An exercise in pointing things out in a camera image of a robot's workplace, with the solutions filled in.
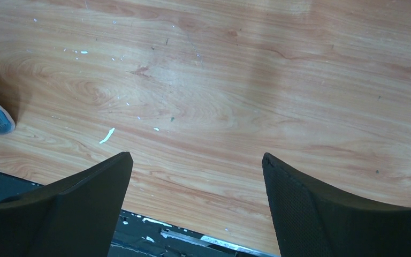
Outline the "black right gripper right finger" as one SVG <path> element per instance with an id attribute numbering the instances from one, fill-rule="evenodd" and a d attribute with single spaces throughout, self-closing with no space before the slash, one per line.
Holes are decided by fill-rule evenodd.
<path id="1" fill-rule="evenodd" d="M 348 193 L 270 153 L 263 177 L 282 256 L 411 256 L 411 208 Z"/>

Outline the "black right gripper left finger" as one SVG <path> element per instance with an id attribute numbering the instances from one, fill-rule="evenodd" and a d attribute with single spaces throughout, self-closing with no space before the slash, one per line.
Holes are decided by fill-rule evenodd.
<path id="1" fill-rule="evenodd" d="M 0 256 L 107 256 L 132 167 L 121 152 L 48 185 L 0 172 Z"/>

